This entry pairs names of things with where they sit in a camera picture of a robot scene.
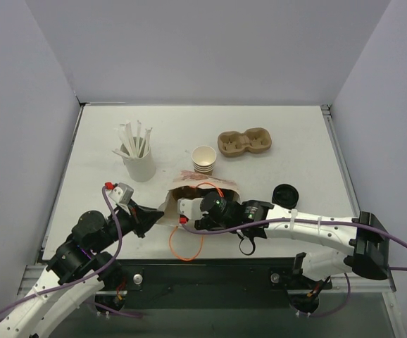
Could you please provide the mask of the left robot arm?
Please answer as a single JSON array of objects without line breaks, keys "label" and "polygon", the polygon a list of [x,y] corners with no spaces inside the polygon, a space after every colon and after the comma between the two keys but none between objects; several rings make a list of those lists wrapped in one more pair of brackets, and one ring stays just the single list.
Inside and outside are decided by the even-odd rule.
[{"label": "left robot arm", "polygon": [[130,232],[143,238],[164,213],[133,201],[127,210],[118,206],[111,213],[79,217],[25,299],[0,320],[0,337],[49,337],[91,295],[127,281],[106,248]]}]

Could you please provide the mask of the stack of black lids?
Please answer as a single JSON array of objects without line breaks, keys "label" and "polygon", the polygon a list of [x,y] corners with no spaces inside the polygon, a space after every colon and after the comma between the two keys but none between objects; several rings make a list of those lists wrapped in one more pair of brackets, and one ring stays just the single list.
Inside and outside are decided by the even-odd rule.
[{"label": "stack of black lids", "polygon": [[286,209],[296,208],[299,202],[298,190],[290,184],[279,184],[273,190],[272,203]]}]

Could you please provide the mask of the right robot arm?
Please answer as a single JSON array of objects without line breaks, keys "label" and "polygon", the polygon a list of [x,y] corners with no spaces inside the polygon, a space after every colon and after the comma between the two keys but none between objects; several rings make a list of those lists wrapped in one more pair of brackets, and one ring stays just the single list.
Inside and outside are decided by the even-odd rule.
[{"label": "right robot arm", "polygon": [[385,280],[389,275],[388,233],[372,213],[331,218],[264,201],[228,201],[216,192],[205,195],[199,208],[203,215],[188,227],[189,232],[230,232],[249,240],[293,239],[323,246],[324,251],[296,255],[290,277],[298,287],[342,273],[369,280]]}]

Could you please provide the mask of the printed paper takeout bag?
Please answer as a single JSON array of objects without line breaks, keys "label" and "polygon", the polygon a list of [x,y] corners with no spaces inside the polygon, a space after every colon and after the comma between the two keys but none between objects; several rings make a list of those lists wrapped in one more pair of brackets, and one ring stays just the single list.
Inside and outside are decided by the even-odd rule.
[{"label": "printed paper takeout bag", "polygon": [[240,190],[236,182],[216,178],[207,173],[181,170],[173,179],[165,201],[158,208],[163,212],[163,217],[157,224],[171,229],[168,246],[171,254],[180,261],[191,262],[199,256],[204,245],[204,236],[201,236],[199,249],[192,257],[180,256],[174,250],[173,236],[185,225],[193,227],[196,221],[202,219],[204,213],[200,210],[200,204],[211,192],[228,201],[240,200]]}]

